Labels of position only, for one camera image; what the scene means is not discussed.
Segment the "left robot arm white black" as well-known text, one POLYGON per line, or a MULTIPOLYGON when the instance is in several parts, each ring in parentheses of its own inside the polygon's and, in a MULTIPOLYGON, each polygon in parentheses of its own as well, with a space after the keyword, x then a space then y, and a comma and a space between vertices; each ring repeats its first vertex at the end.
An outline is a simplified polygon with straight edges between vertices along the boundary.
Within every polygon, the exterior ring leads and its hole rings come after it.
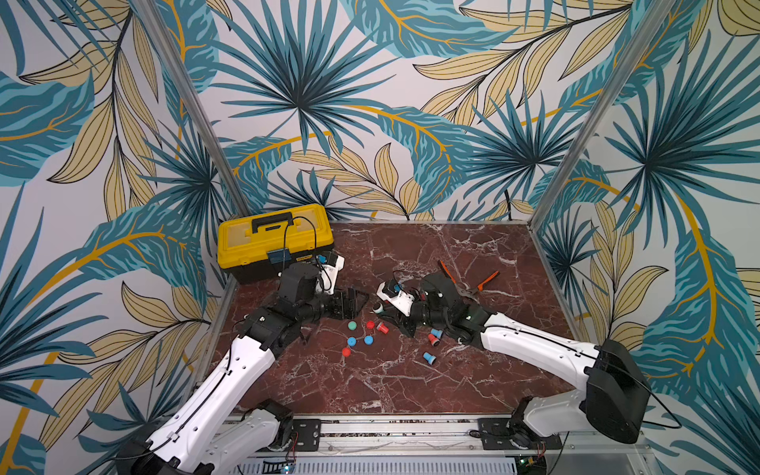
POLYGON ((115 457, 120 474, 228 474, 259 449, 289 449, 293 416, 267 400, 235 427, 222 429, 239 400, 306 324, 324 318, 353 320, 366 292, 336 286, 342 265, 295 263, 280 276, 277 292, 245 318, 227 354, 188 401, 150 435, 124 445, 115 457))

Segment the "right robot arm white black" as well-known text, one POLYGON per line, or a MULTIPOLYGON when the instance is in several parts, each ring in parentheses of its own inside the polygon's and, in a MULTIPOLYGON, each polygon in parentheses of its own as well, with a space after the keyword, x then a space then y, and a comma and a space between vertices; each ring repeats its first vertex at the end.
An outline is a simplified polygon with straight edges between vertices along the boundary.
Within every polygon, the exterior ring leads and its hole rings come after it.
POLYGON ((429 327, 462 346, 506 354, 571 385, 554 396, 522 398, 505 427, 494 433, 508 445, 533 449, 574 431, 595 431, 626 445, 637 442, 650 387, 619 342, 594 346, 530 327, 484 307, 444 272, 427 275, 411 291, 390 279, 376 295, 382 318, 406 336, 429 327))

